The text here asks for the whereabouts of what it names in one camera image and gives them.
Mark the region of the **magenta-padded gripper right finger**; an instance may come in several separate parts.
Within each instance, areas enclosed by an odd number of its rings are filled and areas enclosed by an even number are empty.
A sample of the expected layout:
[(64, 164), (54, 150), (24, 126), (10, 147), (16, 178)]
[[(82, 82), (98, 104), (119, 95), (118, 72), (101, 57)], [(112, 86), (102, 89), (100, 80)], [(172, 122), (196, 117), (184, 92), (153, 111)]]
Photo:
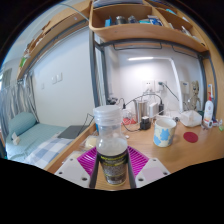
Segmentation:
[(128, 151), (128, 173), (131, 188), (140, 188), (170, 174), (158, 158), (148, 158), (132, 147)]

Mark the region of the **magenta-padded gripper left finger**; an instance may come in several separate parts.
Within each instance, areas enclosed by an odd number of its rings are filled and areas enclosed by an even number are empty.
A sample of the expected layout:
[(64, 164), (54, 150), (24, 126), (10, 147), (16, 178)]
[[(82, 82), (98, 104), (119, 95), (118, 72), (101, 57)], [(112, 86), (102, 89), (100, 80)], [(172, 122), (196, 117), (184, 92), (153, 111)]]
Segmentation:
[(98, 173), (98, 157), (96, 148), (82, 154), (73, 152), (55, 172), (65, 180), (84, 188), (94, 188)]

